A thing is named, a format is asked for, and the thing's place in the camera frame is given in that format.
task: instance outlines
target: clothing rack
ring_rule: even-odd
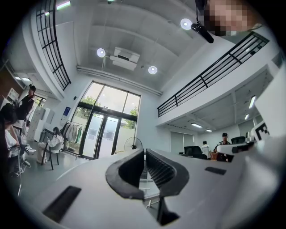
[[[76,123],[76,122],[73,122],[73,121],[71,121],[71,120],[66,121],[65,125],[66,125],[67,123],[75,123],[75,124],[77,124],[77,125],[80,125],[80,126],[82,127],[82,132],[84,132],[85,126],[84,126],[83,124]],[[68,150],[67,148],[65,148],[65,147],[66,147],[66,141],[67,141],[67,139],[66,139],[65,137],[63,137],[63,139],[64,139],[64,141],[63,141],[63,149],[62,149],[62,151],[65,151],[65,152],[67,152],[68,154],[70,154],[70,155],[72,155],[72,156],[75,156],[76,159],[77,159],[78,157],[81,157],[79,154],[76,154],[76,153],[74,153],[74,152]]]

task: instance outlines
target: black railing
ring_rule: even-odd
[[[268,42],[269,40],[266,38],[251,32],[210,67],[160,105],[157,108],[158,117],[168,113],[224,78],[227,74],[257,53]]]
[[[56,0],[42,0],[36,17],[38,35],[46,60],[60,87],[65,90],[71,83],[64,67],[55,27]]]

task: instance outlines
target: man wearing cap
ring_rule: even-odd
[[[227,141],[227,133],[223,133],[223,140],[219,142],[214,149],[214,153],[218,153],[217,161],[227,161],[227,162],[232,161],[233,156],[217,152],[218,145],[230,145],[230,144],[231,143]]]

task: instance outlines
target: air conditioner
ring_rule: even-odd
[[[116,47],[114,55],[110,56],[112,64],[134,71],[140,55],[124,48]]]

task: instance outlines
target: standing fan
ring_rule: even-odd
[[[137,149],[137,148],[143,148],[142,147],[142,142],[140,141],[139,138],[128,138],[124,144],[124,150],[128,151],[131,149]]]

